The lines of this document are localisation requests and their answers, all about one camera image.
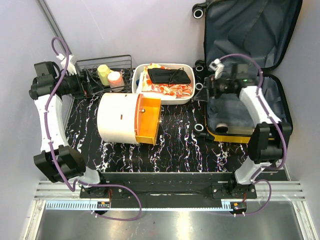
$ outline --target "white wall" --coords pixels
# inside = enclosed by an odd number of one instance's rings
[[[29,89],[34,63],[52,61],[52,31],[34,0],[0,0],[0,233],[17,240],[37,183],[40,120]]]
[[[304,0],[289,48],[276,70],[289,104],[293,134],[287,165],[301,181],[320,233],[320,0]]]
[[[46,1],[78,59],[130,54],[136,67],[204,57],[204,19],[192,17],[202,0]]]

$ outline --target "open suitcase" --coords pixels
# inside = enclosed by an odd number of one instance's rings
[[[204,57],[195,62],[196,71],[208,77],[209,65],[228,54],[252,57],[262,68],[262,92],[273,112],[293,127],[284,89],[271,74],[281,63],[292,37],[302,0],[207,0],[192,8],[193,17],[205,15]],[[227,58],[223,75],[233,63],[248,63],[240,57]],[[257,79],[252,63],[249,73]],[[206,103],[205,128],[218,142],[248,143],[254,123],[235,94],[210,98]]]

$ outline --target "white cylindrical container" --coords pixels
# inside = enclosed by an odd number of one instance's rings
[[[109,143],[137,144],[136,112],[138,93],[105,93],[99,103],[97,127]]]

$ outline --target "white storage box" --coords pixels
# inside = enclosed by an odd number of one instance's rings
[[[189,76],[191,80],[191,86],[192,86],[192,93],[189,97],[183,97],[183,98],[176,98],[176,99],[170,99],[170,100],[164,100],[161,99],[161,105],[178,105],[178,104],[185,104],[190,101],[190,99],[195,95],[195,75],[193,69],[186,65],[186,64],[173,64],[173,63],[158,63],[161,66],[164,66],[168,69],[182,69],[186,72],[186,74]],[[140,74],[144,71],[144,67],[148,66],[150,64],[141,64],[139,65],[133,74],[132,77],[132,92],[135,94],[137,90],[137,80],[140,78]]]

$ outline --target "cable connector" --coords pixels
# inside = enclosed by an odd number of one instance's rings
[[[66,66],[67,58],[66,58],[63,54],[61,54],[61,53],[60,53],[58,56],[56,56],[56,58],[61,61],[61,62],[60,62],[60,65],[61,65],[61,67],[64,69],[65,66]],[[69,74],[71,74],[71,75],[77,74],[77,70],[76,70],[76,67],[75,67],[76,62],[77,62],[77,59],[76,59],[75,55],[70,54],[70,55],[69,55],[69,63],[68,63],[67,71],[68,71]]]
[[[219,78],[221,78],[222,72],[225,69],[225,65],[223,65],[221,63],[220,59],[217,58],[216,60],[214,60],[210,63],[209,68],[211,68],[213,71],[215,71],[214,78],[219,79]]]

